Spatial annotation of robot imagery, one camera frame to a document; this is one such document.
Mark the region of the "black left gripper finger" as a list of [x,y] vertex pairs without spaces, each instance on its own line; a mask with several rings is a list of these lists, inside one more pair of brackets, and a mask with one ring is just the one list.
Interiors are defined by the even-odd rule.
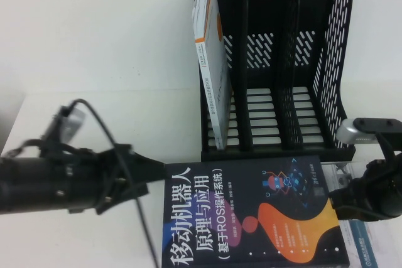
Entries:
[[135,182],[152,183],[166,179],[165,164],[142,156],[135,155]]

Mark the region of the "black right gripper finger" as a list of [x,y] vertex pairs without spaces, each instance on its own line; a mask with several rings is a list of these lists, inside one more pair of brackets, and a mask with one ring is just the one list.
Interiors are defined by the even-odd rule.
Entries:
[[338,220],[352,220],[354,219],[354,212],[346,206],[349,202],[350,194],[347,188],[340,188],[329,193],[329,199],[332,208],[335,210]]

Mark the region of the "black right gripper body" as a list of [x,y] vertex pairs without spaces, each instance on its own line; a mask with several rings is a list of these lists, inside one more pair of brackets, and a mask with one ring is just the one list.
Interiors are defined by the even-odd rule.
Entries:
[[401,216],[401,155],[376,159],[351,183],[351,220],[376,222]]

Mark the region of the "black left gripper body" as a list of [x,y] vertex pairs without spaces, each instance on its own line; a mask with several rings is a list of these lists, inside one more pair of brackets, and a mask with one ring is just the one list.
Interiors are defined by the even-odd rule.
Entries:
[[[135,152],[132,145],[117,144],[117,150],[123,156],[129,168],[134,167]],[[133,199],[132,187],[128,177],[121,168],[114,148],[98,153],[97,159],[101,167],[100,197],[95,204],[96,214],[103,214],[112,207]],[[149,193],[146,183],[134,185],[135,197],[142,197]]]

